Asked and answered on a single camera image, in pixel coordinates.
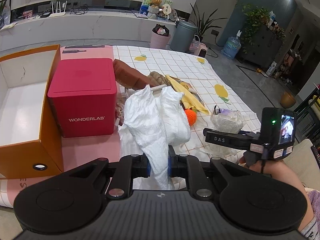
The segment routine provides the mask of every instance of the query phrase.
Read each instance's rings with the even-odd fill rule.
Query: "yellow cloth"
[[[165,75],[167,80],[169,80],[170,84],[172,85],[173,89],[177,92],[183,92],[184,96],[182,97],[181,101],[184,105],[185,109],[195,109],[201,111],[202,113],[209,115],[209,111],[199,102],[199,100],[189,92],[188,89],[180,85],[177,81],[171,78],[169,75]]]
[[[315,105],[316,105],[316,107],[319,109],[319,111],[320,111],[320,98],[318,98],[317,99],[317,102],[318,102],[318,104],[317,103],[315,103]]]

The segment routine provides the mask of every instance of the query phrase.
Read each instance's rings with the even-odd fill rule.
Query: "white grid tablecloth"
[[[115,59],[127,63],[130,67],[139,70],[144,75],[156,71],[163,75],[177,77],[190,83],[204,102],[204,106],[211,112],[215,105],[220,108],[239,110],[246,120],[243,130],[260,131],[261,123],[257,115],[241,100],[241,98],[227,86],[215,73],[205,58],[194,55],[162,49],[149,49],[133,46],[113,46]],[[228,92],[227,104],[219,98],[214,86],[222,85]],[[210,115],[197,113],[197,121],[191,127],[191,139],[180,147],[175,147],[176,153],[185,152],[194,155],[201,161],[209,161],[213,154],[204,140],[204,127],[212,128]],[[236,156],[227,159],[237,162],[244,151],[238,151]]]

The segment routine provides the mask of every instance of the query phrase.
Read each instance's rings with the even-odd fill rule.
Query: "ribbed gray panel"
[[[304,239],[298,232],[257,236],[228,224],[213,203],[193,199],[187,191],[133,192],[126,200],[112,201],[92,224],[58,236],[23,232],[17,240],[236,240]]]

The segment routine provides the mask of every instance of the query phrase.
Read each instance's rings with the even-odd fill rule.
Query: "camera screen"
[[[294,117],[283,114],[281,116],[279,144],[292,142],[293,129],[294,129]]]

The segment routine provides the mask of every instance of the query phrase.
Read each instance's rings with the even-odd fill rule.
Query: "purple fabric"
[[[311,192],[308,192],[308,196],[309,196],[312,210],[316,217],[316,221],[318,223],[318,229],[320,232],[320,192],[317,190],[313,190]]]

